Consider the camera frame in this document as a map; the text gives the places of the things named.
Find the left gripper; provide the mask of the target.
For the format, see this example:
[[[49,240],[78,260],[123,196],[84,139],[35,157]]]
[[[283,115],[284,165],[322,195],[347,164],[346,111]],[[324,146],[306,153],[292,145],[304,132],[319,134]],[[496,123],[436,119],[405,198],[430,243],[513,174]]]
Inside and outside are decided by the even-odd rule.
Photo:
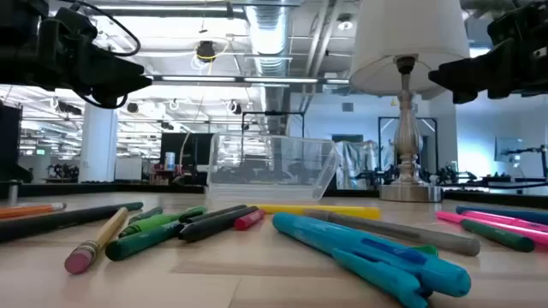
[[[103,87],[111,92],[135,92],[152,84],[138,63],[116,57],[101,60],[101,50],[83,38],[55,38],[25,43],[25,85],[52,91],[68,88],[92,93]],[[121,108],[128,100],[99,94],[83,100],[98,108]]]

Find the slim pink highlighter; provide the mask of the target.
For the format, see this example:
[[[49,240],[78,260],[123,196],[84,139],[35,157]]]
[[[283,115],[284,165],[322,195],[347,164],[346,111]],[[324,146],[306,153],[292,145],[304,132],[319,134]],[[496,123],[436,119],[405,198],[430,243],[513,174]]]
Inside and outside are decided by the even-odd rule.
[[[471,216],[458,215],[456,213],[451,213],[451,212],[448,212],[448,211],[437,211],[435,213],[435,215],[436,215],[437,219],[445,220],[447,222],[460,223],[460,222],[463,222],[465,220],[469,220],[469,221],[473,221],[473,222],[482,223],[482,224],[485,224],[485,225],[490,226],[490,227],[500,228],[500,229],[510,231],[510,232],[513,232],[513,233],[516,233],[516,234],[524,235],[524,236],[530,238],[535,243],[548,245],[548,233],[546,233],[546,232],[542,232],[542,231],[538,231],[538,230],[534,230],[534,229],[530,229],[530,228],[512,226],[512,225],[509,225],[509,224],[503,224],[503,223],[499,223],[499,222],[490,222],[490,221],[487,221],[485,219],[479,219],[479,218],[475,218],[475,217],[471,217]]]

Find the yellow highlighter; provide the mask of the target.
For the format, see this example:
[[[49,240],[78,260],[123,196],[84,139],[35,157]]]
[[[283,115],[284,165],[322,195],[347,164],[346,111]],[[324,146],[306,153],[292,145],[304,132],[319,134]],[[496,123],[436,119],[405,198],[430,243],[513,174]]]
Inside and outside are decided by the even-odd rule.
[[[267,214],[287,212],[295,215],[304,215],[306,210],[323,210],[337,214],[356,216],[366,219],[380,219],[381,210],[376,207],[341,206],[341,205],[296,205],[296,204],[256,204]]]

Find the dark green pen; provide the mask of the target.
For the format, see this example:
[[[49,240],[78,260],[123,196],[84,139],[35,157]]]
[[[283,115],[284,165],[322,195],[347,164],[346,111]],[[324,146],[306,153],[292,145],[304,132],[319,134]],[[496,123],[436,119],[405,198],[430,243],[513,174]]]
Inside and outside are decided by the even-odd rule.
[[[460,221],[460,225],[469,232],[518,252],[532,252],[535,249],[534,242],[528,237],[520,234],[515,234],[501,228],[495,228],[471,220],[462,220]]]

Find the dark green marker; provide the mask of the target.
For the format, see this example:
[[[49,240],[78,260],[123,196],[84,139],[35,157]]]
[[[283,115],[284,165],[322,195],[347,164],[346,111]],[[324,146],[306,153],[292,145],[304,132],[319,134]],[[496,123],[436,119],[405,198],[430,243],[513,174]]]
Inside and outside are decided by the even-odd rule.
[[[111,261],[121,261],[177,236],[183,228],[183,223],[175,221],[151,230],[131,234],[111,241],[105,247],[104,253]]]

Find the plastic wrapped equipment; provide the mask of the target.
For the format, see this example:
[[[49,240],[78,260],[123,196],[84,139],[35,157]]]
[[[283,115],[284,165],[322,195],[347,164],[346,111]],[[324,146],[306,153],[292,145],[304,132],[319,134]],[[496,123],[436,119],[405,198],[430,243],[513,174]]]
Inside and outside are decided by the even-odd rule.
[[[370,180],[358,178],[365,171],[377,168],[378,143],[373,140],[364,142],[336,142],[337,153],[341,158],[337,167],[336,182],[339,190],[367,190]]]

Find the long matte black pen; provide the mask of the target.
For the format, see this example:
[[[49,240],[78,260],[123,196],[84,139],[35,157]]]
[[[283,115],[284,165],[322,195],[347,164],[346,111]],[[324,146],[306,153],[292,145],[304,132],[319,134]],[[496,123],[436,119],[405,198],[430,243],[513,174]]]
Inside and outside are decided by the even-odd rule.
[[[109,219],[120,209],[140,210],[142,202],[105,205],[100,207],[58,212],[45,216],[35,216],[0,222],[0,243],[18,240],[61,228],[69,228],[88,222]]]

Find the yellow pencil pink eraser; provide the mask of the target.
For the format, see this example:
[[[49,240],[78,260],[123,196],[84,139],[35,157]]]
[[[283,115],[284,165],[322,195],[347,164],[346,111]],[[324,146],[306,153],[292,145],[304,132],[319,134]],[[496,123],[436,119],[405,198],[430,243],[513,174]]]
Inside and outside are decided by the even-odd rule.
[[[128,209],[122,207],[98,231],[92,240],[80,243],[65,259],[64,268],[72,275],[87,271],[107,241],[121,227],[128,217]]]

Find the pink highlighter with print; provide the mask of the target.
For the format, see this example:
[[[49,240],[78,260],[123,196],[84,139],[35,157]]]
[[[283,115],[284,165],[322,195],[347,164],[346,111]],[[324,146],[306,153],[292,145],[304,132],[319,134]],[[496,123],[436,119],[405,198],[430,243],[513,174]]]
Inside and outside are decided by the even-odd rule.
[[[495,215],[495,214],[490,214],[490,213],[485,213],[480,211],[471,211],[471,210],[463,211],[462,214],[464,216],[478,218],[478,219],[486,220],[489,222],[497,222],[497,223],[517,226],[521,228],[529,228],[536,231],[548,233],[548,225],[539,224],[536,222],[529,222],[526,220],[522,220],[519,218],[510,217],[510,216],[500,216],[500,215]]]

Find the clear plastic supply box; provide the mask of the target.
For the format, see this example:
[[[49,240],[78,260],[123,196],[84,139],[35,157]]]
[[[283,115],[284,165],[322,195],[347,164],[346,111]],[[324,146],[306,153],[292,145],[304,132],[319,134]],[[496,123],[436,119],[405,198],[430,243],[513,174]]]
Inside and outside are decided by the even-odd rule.
[[[216,133],[211,138],[206,197],[315,202],[340,162],[336,144],[327,139]]]

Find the dark panel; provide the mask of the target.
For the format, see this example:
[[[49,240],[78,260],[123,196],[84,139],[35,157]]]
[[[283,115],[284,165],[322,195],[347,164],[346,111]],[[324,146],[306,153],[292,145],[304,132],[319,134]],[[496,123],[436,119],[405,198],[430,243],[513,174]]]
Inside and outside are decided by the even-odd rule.
[[[0,104],[0,181],[16,178],[20,124],[21,110]]]

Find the orange pencil with eraser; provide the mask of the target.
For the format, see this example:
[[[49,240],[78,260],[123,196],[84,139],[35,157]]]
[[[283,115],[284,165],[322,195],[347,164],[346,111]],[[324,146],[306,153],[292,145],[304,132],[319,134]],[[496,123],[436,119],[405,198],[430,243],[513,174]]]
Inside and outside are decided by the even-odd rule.
[[[65,203],[51,203],[0,208],[0,219],[46,214],[50,212],[64,210],[66,206],[67,205]]]

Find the white building column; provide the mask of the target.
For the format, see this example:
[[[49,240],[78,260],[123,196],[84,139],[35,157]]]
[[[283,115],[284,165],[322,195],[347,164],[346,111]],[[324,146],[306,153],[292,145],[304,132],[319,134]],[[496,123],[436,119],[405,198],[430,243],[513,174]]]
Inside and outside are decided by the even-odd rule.
[[[118,114],[88,104],[84,111],[79,182],[115,179]]]

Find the grey pen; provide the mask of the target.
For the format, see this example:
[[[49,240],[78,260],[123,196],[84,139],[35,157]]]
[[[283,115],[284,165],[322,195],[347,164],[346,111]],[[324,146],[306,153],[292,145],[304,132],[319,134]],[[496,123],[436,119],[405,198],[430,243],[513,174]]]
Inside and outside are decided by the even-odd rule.
[[[311,218],[373,232],[375,234],[386,235],[399,240],[432,245],[443,250],[469,257],[475,257],[480,253],[480,243],[478,240],[461,235],[447,234],[423,228],[414,228],[390,222],[381,222],[337,214],[326,210],[304,210],[304,214]]]

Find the red marker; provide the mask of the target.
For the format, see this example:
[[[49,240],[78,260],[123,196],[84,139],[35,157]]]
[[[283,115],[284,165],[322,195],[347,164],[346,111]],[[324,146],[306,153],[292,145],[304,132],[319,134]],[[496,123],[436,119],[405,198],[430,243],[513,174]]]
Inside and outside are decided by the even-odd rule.
[[[265,217],[264,210],[256,210],[245,216],[237,218],[234,223],[234,229],[243,231],[251,228],[254,224],[261,221]]]

